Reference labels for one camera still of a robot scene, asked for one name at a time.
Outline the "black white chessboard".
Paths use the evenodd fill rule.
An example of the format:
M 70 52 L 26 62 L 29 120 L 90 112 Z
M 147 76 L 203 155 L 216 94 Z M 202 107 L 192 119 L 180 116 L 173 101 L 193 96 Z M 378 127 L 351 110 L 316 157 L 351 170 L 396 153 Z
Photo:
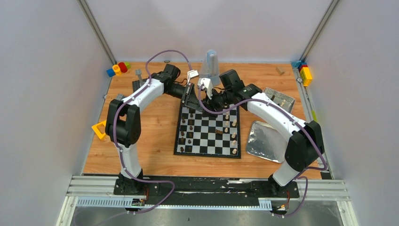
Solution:
M 216 134 L 216 129 L 223 134 Z M 180 105 L 174 154 L 240 159 L 239 108 L 212 118 Z

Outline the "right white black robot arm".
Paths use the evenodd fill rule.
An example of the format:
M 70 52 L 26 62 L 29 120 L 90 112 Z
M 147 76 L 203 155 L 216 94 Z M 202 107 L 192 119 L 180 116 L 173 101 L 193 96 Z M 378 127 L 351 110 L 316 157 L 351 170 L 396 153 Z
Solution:
M 206 92 L 206 98 L 199 101 L 204 111 L 217 115 L 240 106 L 270 124 L 287 142 L 283 163 L 270 176 L 268 185 L 272 195 L 282 196 L 287 184 L 312 169 L 311 164 L 317 159 L 326 162 L 321 126 L 316 121 L 306 122 L 293 116 L 256 85 L 245 85 L 233 69 L 219 78 L 224 86 L 221 92 L 214 90 L 209 78 L 199 80 L 199 92 Z

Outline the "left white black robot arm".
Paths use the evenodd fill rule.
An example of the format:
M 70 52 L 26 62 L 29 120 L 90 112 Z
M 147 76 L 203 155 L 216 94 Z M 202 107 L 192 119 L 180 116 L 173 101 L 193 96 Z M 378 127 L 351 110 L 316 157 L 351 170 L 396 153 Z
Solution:
M 175 82 L 181 71 L 172 64 L 166 64 L 163 71 L 152 73 L 130 96 L 109 104 L 105 133 L 115 144 L 121 164 L 121 178 L 126 180 L 126 189 L 140 194 L 144 189 L 143 170 L 138 161 L 137 141 L 141 135 L 141 111 L 163 94 L 176 97 L 194 110 L 202 111 L 201 100 L 188 86 Z

